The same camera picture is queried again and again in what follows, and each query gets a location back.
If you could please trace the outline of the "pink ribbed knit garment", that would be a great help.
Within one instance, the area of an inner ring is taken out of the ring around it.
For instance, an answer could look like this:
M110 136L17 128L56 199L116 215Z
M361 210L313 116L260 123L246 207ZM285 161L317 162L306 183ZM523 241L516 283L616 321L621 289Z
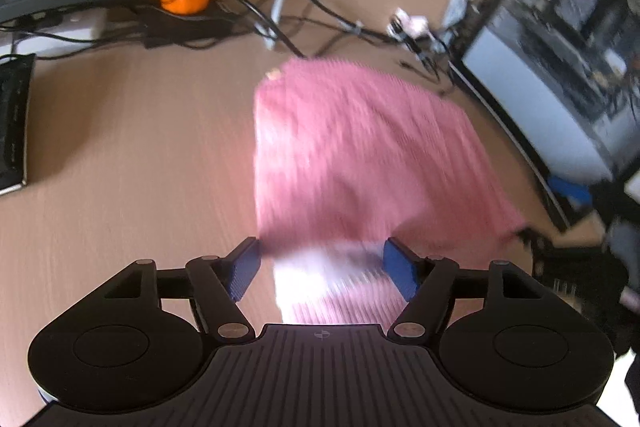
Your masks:
M386 239L484 269L524 228L463 110L334 60L292 60L254 96L255 209L288 324L388 327L406 297Z

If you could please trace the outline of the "open computer case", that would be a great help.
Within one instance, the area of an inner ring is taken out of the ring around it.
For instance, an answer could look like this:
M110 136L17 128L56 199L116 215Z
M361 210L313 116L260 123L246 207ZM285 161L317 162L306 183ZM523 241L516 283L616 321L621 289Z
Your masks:
M485 0L452 75L532 169L553 224L639 167L639 0Z

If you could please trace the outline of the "white connector cluster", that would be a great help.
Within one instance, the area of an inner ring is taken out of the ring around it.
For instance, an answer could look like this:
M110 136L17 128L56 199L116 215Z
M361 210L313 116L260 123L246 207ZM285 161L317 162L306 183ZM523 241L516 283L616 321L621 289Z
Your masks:
M393 12L386 32L399 43L407 43L409 40L432 41L434 38L426 16L410 15L401 8Z

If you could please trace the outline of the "black hub box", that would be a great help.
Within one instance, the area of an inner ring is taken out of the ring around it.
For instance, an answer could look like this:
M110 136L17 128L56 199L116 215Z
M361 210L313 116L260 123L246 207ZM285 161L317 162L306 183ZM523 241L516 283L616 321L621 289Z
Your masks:
M182 16L155 6L141 9L138 19L145 49L226 38L236 22L235 15L218 9L204 15Z

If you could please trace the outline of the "white power adapter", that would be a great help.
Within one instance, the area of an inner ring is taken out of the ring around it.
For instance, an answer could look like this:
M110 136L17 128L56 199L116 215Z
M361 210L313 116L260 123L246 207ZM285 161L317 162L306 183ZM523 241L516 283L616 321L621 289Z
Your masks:
M2 43L1 51L55 56L88 48L101 38L107 24L107 9L65 13L60 20L40 20L35 33L20 32Z

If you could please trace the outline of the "black keyboard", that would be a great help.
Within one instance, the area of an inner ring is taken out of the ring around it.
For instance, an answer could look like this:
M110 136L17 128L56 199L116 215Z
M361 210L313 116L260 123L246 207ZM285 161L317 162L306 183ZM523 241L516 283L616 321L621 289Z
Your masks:
M17 191L27 183L27 121L35 61L35 54L8 54L1 57L2 195Z

